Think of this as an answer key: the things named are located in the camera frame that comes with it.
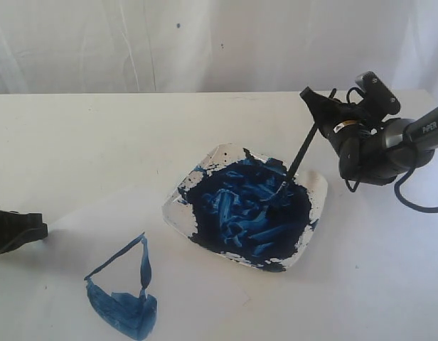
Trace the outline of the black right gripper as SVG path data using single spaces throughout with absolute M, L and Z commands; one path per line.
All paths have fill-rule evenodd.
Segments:
M 306 87 L 305 102 L 322 136 L 338 156 L 342 179 L 387 185 L 403 173 L 428 164 L 436 149 L 436 111 L 413 119 L 380 115 L 366 102 L 338 101 L 337 89 L 323 96 Z

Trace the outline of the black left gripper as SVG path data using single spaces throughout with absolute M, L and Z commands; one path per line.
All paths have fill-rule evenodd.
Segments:
M 48 236 L 48 225 L 41 213 L 20 214 L 0 210 L 0 254 Z

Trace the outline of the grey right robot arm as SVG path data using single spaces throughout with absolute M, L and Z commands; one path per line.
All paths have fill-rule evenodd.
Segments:
M 411 168 L 428 164 L 438 148 L 438 107 L 418 120 L 397 118 L 390 90 L 360 90 L 358 103 L 305 88 L 304 100 L 321 135 L 338 156 L 342 179 L 387 185 Z

